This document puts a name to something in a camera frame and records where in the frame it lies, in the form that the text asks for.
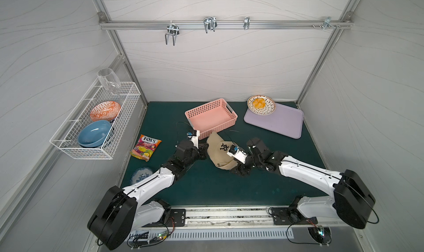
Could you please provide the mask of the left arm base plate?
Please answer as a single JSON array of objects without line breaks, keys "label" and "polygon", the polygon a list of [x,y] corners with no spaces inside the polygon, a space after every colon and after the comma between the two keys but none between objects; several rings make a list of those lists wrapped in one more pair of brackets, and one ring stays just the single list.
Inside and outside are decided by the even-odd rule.
[{"label": "left arm base plate", "polygon": [[165,210],[158,222],[145,225],[145,227],[160,227],[165,224],[167,227],[184,227],[186,223],[186,209]]}]

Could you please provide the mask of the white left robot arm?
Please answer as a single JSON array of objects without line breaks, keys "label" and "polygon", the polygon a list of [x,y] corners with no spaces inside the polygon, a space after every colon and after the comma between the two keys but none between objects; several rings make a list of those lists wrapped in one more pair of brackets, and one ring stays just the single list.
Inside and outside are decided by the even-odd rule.
[{"label": "white left robot arm", "polygon": [[114,250],[133,230],[148,224],[165,224],[170,205],[162,200],[146,201],[179,181],[197,160],[205,160],[208,148],[207,143],[184,140],[149,177],[123,189],[111,187],[89,219],[87,228],[109,250]]}]

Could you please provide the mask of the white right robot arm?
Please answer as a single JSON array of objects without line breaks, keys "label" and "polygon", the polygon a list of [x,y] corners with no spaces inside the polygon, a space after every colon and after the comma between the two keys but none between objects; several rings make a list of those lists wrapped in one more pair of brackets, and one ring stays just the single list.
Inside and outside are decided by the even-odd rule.
[{"label": "white right robot arm", "polygon": [[325,193],[324,197],[298,196],[288,208],[291,218],[338,218],[356,229],[365,229],[370,223],[375,197],[356,172],[307,164],[284,152],[271,151],[258,138],[249,140],[247,147],[247,151],[237,145],[229,147],[227,155],[237,163],[232,172],[246,176],[256,168],[296,179]]}]

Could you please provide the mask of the beige baseball cap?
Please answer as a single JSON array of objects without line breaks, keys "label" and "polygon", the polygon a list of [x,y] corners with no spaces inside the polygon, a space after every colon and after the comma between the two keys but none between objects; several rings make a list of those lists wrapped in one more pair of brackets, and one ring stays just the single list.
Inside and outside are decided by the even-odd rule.
[{"label": "beige baseball cap", "polygon": [[213,164],[222,170],[231,170],[237,166],[237,161],[233,157],[227,155],[232,145],[231,141],[225,141],[217,132],[212,132],[207,139],[207,154]]}]

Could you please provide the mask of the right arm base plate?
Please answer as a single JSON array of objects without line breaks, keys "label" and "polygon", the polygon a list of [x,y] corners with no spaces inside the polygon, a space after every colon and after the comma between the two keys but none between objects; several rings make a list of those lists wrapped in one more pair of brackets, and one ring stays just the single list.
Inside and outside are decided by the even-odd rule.
[{"label": "right arm base plate", "polygon": [[296,208],[270,207],[267,213],[272,217],[274,225],[317,225],[316,217],[306,218]]}]

